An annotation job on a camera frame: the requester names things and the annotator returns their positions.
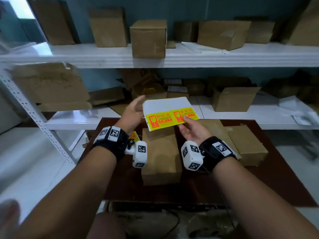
white metal shelf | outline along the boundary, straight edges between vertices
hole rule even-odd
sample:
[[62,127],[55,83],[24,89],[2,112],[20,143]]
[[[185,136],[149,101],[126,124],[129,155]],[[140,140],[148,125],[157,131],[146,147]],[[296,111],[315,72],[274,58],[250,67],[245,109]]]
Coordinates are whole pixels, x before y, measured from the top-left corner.
[[292,111],[279,107],[278,99],[265,92],[258,92],[247,112],[215,112],[209,98],[197,96],[204,119],[256,120],[263,130],[314,130],[319,126],[299,125]]
[[[189,97],[189,102],[198,117],[203,119],[196,97]],[[121,116],[107,106],[94,107],[92,110],[57,112],[46,122],[46,127],[50,130],[94,130],[103,117],[119,118]]]
[[1,64],[68,62],[78,68],[319,67],[319,47],[279,43],[245,44],[232,51],[177,43],[165,59],[134,59],[125,48],[95,44],[51,46],[41,43],[0,55]]

cable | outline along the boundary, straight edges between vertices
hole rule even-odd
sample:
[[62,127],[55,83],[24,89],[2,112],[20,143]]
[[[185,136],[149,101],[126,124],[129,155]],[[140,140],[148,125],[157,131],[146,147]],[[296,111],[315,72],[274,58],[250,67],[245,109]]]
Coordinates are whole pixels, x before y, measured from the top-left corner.
[[[207,170],[203,165],[202,165],[202,167],[207,171],[207,173],[208,173],[209,175],[211,175],[211,174],[208,172],[208,170]],[[232,220],[232,218],[230,217],[230,214],[229,214],[229,211],[228,211],[228,205],[227,205],[227,203],[226,203],[226,201],[225,201],[225,198],[224,198],[224,196],[223,196],[223,193],[222,193],[221,190],[218,188],[218,186],[217,186],[217,189],[218,189],[218,191],[219,191],[219,193],[220,193],[220,195],[221,195],[221,198],[223,199],[224,206],[226,207],[226,213],[227,213],[227,216],[228,216],[228,218],[229,218],[229,220],[230,220],[230,223],[232,224],[232,227],[233,227],[234,231],[236,232],[237,237],[240,238],[240,237],[238,236],[238,234],[237,234],[237,231],[235,230],[235,225],[234,225],[234,223],[233,223],[233,220]]]
[[167,237],[173,230],[175,230],[175,228],[178,226],[178,224],[180,223],[180,219],[177,213],[173,212],[173,211],[169,211],[166,210],[168,213],[171,213],[172,215],[177,217],[177,223],[172,227],[172,229],[170,229],[164,236],[160,237],[160,239],[163,239],[165,237]]

black wrist strap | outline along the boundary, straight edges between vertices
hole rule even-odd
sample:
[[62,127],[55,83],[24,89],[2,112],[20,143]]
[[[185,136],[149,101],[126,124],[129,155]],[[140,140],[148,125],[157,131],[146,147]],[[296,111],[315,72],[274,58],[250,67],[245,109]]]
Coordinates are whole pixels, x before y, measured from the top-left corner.
[[213,136],[206,139],[199,146],[204,156],[204,167],[212,171],[214,167],[226,157],[237,159],[237,154],[222,140]]
[[105,132],[105,128],[102,129],[99,136],[105,134],[105,137],[97,140],[91,149],[96,146],[104,147],[115,155],[116,161],[118,162],[125,156],[124,152],[129,143],[129,136],[121,128],[115,126],[110,127],[108,131]]

brown tabletop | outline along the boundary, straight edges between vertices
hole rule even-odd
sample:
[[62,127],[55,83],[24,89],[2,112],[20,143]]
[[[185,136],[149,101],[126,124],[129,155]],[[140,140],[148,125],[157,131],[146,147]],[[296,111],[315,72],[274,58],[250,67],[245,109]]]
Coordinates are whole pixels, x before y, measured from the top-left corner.
[[[89,152],[94,139],[102,128],[114,125],[118,119],[102,118],[80,160]],[[246,124],[268,150],[268,156],[258,167],[247,167],[251,173],[293,206],[318,206],[256,121],[221,120],[221,122],[224,126]],[[142,135],[142,129],[146,127],[144,121],[138,125],[135,131],[138,135]],[[175,133],[180,149],[185,139],[177,126],[175,126]],[[218,188],[208,173],[193,172],[186,170],[184,167],[179,184],[143,186],[141,169],[132,166],[132,156],[130,155],[126,155],[116,165],[104,199],[152,203],[224,204]]]

wrist-mounted tracker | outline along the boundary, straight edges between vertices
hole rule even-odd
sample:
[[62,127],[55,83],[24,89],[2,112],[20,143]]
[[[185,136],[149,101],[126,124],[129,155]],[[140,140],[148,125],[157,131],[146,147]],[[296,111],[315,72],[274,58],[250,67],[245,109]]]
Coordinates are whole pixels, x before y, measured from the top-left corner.
[[202,165],[205,170],[212,171],[226,157],[237,159],[237,154],[217,137],[206,139],[199,147],[193,141],[186,141],[181,153],[184,167],[191,171],[197,171]]
[[94,141],[91,149],[101,146],[111,151],[117,162],[125,155],[125,149],[129,145],[129,136],[121,128],[112,126],[102,129]]

